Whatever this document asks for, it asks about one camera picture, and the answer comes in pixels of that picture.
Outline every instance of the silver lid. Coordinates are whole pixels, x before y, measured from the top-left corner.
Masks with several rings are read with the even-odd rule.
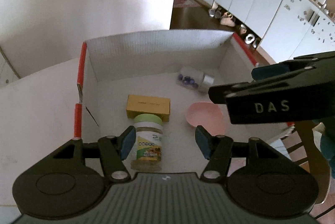
[[[198,91],[201,93],[207,93],[209,88],[212,87],[214,84],[214,77],[204,74],[204,80],[202,84],[199,86]]]

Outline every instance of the green bottle cap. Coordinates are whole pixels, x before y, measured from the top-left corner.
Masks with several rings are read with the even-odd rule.
[[[142,122],[142,121],[154,122],[159,125],[163,125],[162,119],[160,119],[158,116],[154,114],[140,114],[134,118],[134,123]]]

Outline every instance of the transparent bottle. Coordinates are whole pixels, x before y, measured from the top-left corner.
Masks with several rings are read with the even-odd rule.
[[[137,148],[131,169],[139,172],[161,171],[162,120],[154,114],[140,114],[134,118],[134,127]]]

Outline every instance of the ribbed gray panel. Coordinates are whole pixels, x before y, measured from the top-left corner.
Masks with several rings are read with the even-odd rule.
[[[105,199],[81,216],[58,221],[24,215],[15,224],[312,224],[309,215],[290,220],[270,220],[249,214],[232,203],[218,184],[201,182],[195,173],[138,174],[126,184],[116,184]]]

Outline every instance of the red rug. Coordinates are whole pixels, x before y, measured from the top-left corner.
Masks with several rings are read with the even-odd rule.
[[[174,0],[174,8],[184,8],[184,7],[200,7],[201,5],[195,0]]]

